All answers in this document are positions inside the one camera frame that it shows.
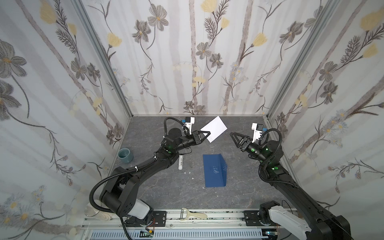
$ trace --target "wall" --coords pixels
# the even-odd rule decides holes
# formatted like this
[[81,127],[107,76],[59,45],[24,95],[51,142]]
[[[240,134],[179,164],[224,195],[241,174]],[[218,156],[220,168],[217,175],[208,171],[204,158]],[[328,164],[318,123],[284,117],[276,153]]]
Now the wall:
[[70,1],[0,4],[0,232],[73,239],[128,119]]
[[266,114],[326,1],[83,0],[134,114]]
[[384,4],[341,1],[270,120],[303,188],[382,239]]

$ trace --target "sheet of paper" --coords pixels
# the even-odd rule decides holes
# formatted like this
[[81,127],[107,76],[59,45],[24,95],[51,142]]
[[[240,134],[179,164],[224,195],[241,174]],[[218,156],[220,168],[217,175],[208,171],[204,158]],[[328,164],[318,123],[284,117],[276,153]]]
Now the sheet of paper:
[[213,142],[220,134],[222,134],[227,127],[224,125],[223,121],[219,116],[215,117],[207,125],[201,128],[202,131],[210,131],[211,134],[207,137],[209,142]]

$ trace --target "cream-colored handle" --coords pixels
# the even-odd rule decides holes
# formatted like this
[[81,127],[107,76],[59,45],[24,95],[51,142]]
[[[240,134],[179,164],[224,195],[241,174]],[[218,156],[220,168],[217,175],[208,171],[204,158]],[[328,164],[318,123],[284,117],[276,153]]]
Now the cream-colored handle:
[[197,218],[207,218],[206,214],[202,214],[201,212],[191,212],[189,217],[197,217]]

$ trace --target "blue paper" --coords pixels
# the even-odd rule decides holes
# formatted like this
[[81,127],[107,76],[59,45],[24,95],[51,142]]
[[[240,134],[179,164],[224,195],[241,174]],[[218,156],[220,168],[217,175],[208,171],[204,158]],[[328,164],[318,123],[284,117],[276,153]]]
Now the blue paper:
[[204,154],[204,179],[206,187],[227,185],[227,164],[221,154]]

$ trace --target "gray table surface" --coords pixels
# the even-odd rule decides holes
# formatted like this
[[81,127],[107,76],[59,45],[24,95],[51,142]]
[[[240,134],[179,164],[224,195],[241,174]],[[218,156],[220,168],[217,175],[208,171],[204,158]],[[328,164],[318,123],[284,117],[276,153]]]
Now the gray table surface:
[[[115,167],[128,168],[153,157],[164,135],[165,117],[133,117],[122,147],[129,148],[134,159],[123,164],[118,159]],[[192,130],[200,130],[215,117],[195,116]],[[205,141],[192,147],[192,153],[184,156],[183,170],[178,162],[146,180],[139,188],[138,199],[155,209],[242,209],[259,208],[261,203],[286,198],[270,184],[260,180],[259,163],[249,159],[247,153],[236,148],[230,132],[253,135],[253,122],[264,123],[262,117],[221,117],[228,128],[212,143]],[[175,121],[167,121],[168,130],[180,127]],[[203,154],[221,154],[228,165],[225,187],[205,187]]]

